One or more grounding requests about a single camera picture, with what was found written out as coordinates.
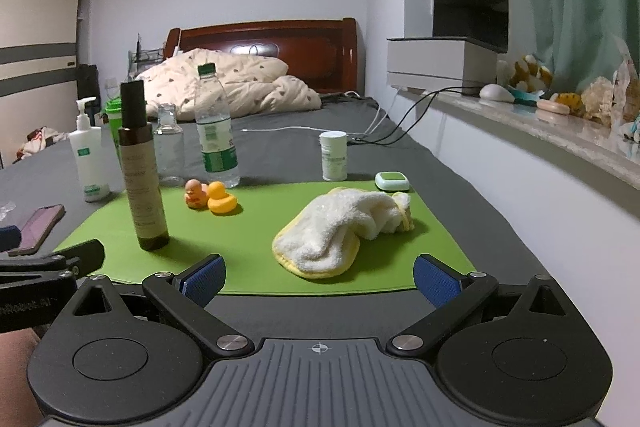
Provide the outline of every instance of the blue gripper pad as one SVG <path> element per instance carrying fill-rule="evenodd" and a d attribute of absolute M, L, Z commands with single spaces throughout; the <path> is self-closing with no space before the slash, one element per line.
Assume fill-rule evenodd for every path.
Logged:
<path fill-rule="evenodd" d="M 414 262 L 414 283 L 420 293 L 436 308 L 444 306 L 462 292 L 459 279 L 450 276 L 424 257 L 418 257 Z"/>
<path fill-rule="evenodd" d="M 183 272 L 178 276 L 181 278 L 180 293 L 204 308 L 225 285 L 225 260 L 219 255 L 210 255 L 188 271 L 191 273 L 185 275 Z"/>

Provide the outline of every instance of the clear glass bottle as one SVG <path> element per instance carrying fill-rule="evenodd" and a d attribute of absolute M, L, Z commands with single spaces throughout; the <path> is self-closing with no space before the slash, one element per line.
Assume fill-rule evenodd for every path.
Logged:
<path fill-rule="evenodd" d="M 235 187 L 240 182 L 238 157 L 231 134 L 231 115 L 225 90 L 216 78 L 216 65 L 198 66 L 195 117 L 207 181 Z"/>
<path fill-rule="evenodd" d="M 154 131 L 160 184 L 168 187 L 184 185 L 184 133 L 176 122 L 176 114 L 173 103 L 161 103 Z"/>

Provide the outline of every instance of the person's leg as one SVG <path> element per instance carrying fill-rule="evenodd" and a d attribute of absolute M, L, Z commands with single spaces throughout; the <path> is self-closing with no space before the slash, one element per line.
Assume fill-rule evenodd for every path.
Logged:
<path fill-rule="evenodd" d="M 39 341 L 30 329 L 0 335 L 0 427 L 35 427 L 42 421 L 27 383 L 27 364 Z"/>

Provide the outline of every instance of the green mat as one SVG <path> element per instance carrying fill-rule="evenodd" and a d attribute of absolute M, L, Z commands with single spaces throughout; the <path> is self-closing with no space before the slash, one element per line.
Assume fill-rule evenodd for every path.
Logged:
<path fill-rule="evenodd" d="M 60 248 L 99 239 L 106 251 L 100 273 L 128 283 L 140 283 L 158 271 L 180 273 L 209 253 L 219 253 L 226 264 L 222 293 L 235 295 L 344 295 L 413 288 L 412 266 L 421 253 L 430 253 L 461 273 L 474 270 L 447 230 L 413 192 L 412 232 L 362 240 L 353 266 L 337 277 L 310 281 L 286 271 L 273 257 L 271 241 L 309 201 L 340 186 L 375 190 L 373 182 L 238 187 L 229 192 L 238 197 L 242 208 L 234 215 L 214 216 L 208 210 L 189 209 L 183 190 L 164 188 L 162 200 L 171 241 L 155 252 L 138 246 L 126 195 L 120 194 L 96 210 Z"/>

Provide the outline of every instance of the smartphone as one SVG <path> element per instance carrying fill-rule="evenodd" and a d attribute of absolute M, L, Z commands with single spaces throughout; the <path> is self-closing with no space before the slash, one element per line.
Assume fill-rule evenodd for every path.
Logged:
<path fill-rule="evenodd" d="M 31 214 L 26 224 L 21 227 L 22 241 L 20 246 L 9 250 L 7 253 L 11 256 L 36 253 L 44 243 L 47 235 L 49 235 L 49 232 L 51 232 L 51 229 L 64 215 L 65 207 L 62 204 L 39 208 Z"/>

